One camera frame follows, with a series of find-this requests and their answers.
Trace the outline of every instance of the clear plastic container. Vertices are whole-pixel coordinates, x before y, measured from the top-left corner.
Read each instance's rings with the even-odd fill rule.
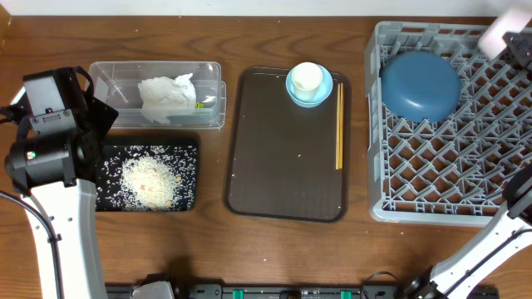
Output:
[[[173,110],[169,124],[147,120],[140,112],[143,101],[138,84],[146,79],[193,73],[196,102],[203,108]],[[120,113],[113,128],[122,129],[220,129],[225,124],[225,83],[218,62],[99,61],[89,68],[95,97]]]

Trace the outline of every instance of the white cup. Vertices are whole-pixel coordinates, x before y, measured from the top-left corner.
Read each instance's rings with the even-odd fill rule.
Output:
[[[322,80],[322,69],[315,63],[304,62],[293,68],[293,92],[298,100],[312,101]]]

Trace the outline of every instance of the black tray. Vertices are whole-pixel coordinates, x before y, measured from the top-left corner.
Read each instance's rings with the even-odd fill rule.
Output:
[[[285,88],[288,69],[252,67],[241,77],[224,201],[238,214],[319,222],[346,210],[351,87],[303,108]],[[337,84],[344,84],[343,169],[336,170]]]
[[[152,146],[163,146],[164,152],[154,152]],[[146,206],[138,208],[126,208],[126,203],[121,195],[115,195],[120,189],[120,177],[118,169],[126,159],[134,158],[133,154],[148,153],[149,156],[156,154],[168,154],[174,159],[165,161],[165,164],[180,174],[182,188],[174,198],[171,207],[164,210],[151,209]],[[106,140],[103,149],[103,163],[107,161],[107,166],[103,163],[98,165],[96,171],[96,211],[186,211],[195,205],[196,181],[198,176],[199,149],[198,144],[192,139],[168,138],[162,140],[153,137],[123,137]],[[109,163],[110,159],[118,158],[114,164]]]

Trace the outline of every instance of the cable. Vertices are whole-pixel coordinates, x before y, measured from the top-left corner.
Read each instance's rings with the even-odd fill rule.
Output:
[[[44,218],[44,216],[42,216],[41,213],[39,213],[31,205],[23,202],[21,199],[17,198],[16,196],[6,193],[4,191],[0,191],[0,196],[26,209],[31,215],[35,216],[35,218],[37,218],[39,222],[41,222],[42,226],[47,231],[48,242],[50,243],[50,246],[52,247],[53,271],[56,277],[57,299],[63,299],[64,298],[63,280],[62,280],[62,275],[61,275],[61,264],[59,263],[59,248],[57,246],[57,241],[59,240],[57,239],[57,235],[53,229],[53,226]]]
[[[370,277],[368,277],[361,285],[361,289],[362,289],[362,294],[363,296],[366,298],[366,299],[369,299],[369,296],[366,292],[366,290],[364,289],[364,285],[366,284],[366,282],[369,282],[371,281],[373,278],[377,277],[377,276],[381,276],[381,275],[388,275],[388,276],[391,276],[393,277],[397,282],[399,282],[399,278],[397,278],[395,275],[393,275],[391,272],[388,272],[388,271],[379,271],[379,272],[375,272],[373,273]]]
[[[469,278],[475,271],[477,271],[480,267],[482,267],[486,262],[488,262],[492,257],[494,257],[499,251],[501,251],[503,248],[508,246],[508,244],[512,243],[512,241],[516,240],[517,237],[524,233],[532,233],[532,229],[523,229],[522,231],[519,231],[517,233],[512,234],[509,238],[506,239],[504,243],[499,245],[496,249],[494,249],[490,254],[488,254],[486,257],[484,257],[476,266],[474,266],[471,270],[467,271],[462,278],[460,278],[457,282],[455,282],[454,285],[449,289],[449,291],[446,292],[445,298],[447,298],[457,287],[460,286],[467,278]]]

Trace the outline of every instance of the gray dish rack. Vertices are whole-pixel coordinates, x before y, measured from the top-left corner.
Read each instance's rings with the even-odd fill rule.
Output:
[[[532,76],[504,57],[488,61],[477,47],[486,28],[414,22],[375,27],[364,63],[367,184],[377,221],[484,226],[504,202],[505,184],[532,160]],[[412,122],[382,103],[380,70],[405,51],[432,52],[458,73],[459,107],[446,120]]]

